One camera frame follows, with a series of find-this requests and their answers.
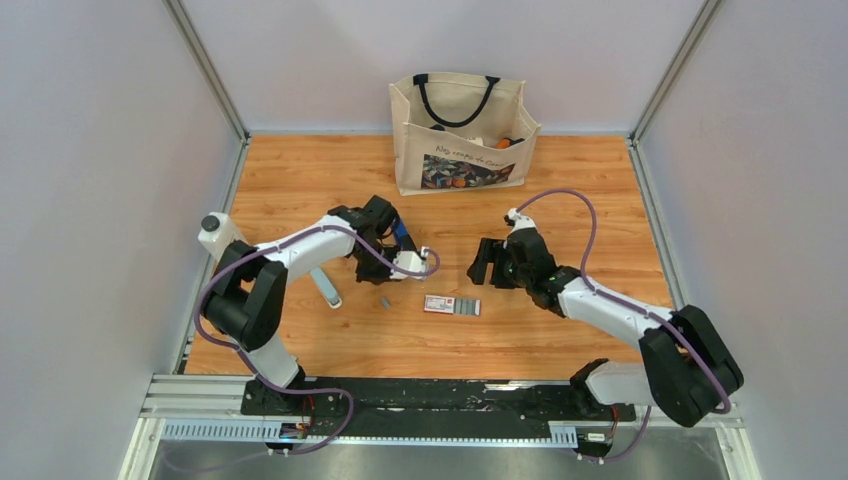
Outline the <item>blue black stapler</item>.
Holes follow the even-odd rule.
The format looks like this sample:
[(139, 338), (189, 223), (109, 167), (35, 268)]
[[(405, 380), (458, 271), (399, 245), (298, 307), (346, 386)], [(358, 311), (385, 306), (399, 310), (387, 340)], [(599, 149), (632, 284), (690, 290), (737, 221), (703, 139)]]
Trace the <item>blue black stapler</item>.
[(395, 244), (401, 251), (416, 249), (415, 244), (411, 240), (406, 226), (400, 217), (397, 217), (392, 223), (392, 237), (395, 240)]

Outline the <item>staple box with staples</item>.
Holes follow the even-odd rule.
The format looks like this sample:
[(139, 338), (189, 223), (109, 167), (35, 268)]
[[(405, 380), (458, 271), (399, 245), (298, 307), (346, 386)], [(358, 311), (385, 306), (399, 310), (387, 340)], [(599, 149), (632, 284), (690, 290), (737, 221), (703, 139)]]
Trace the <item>staple box with staples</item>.
[(480, 316), (481, 301), (441, 295), (426, 295), (423, 311), (448, 315)]

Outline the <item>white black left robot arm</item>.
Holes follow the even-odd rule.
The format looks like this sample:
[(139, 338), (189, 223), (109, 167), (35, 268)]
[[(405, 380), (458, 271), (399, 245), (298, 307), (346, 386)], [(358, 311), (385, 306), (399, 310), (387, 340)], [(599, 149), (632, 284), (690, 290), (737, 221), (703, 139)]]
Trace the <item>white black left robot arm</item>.
[(285, 292), (290, 283), (341, 257), (356, 260), (359, 282), (399, 280), (393, 267), (403, 252), (419, 250), (397, 209), (372, 196), (362, 207), (330, 209), (312, 226), (267, 245), (233, 240), (223, 250), (213, 278), (196, 306), (225, 335), (223, 345), (271, 384), (267, 401), (279, 413), (294, 414), (304, 405), (304, 372), (278, 335)]

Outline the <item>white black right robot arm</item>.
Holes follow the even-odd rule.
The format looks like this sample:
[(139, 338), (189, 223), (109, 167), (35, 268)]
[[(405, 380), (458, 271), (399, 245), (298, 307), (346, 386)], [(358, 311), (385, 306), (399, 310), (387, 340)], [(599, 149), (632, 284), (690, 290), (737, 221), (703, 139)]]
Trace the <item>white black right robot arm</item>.
[(598, 359), (575, 373), (572, 409), (586, 419), (611, 404), (659, 408), (680, 426), (693, 427), (712, 412), (728, 411), (744, 374), (705, 311), (671, 310), (610, 291), (579, 269), (559, 265), (533, 227), (506, 239), (482, 238), (467, 270), (475, 285), (522, 289), (555, 315), (582, 321), (638, 351), (637, 363)]

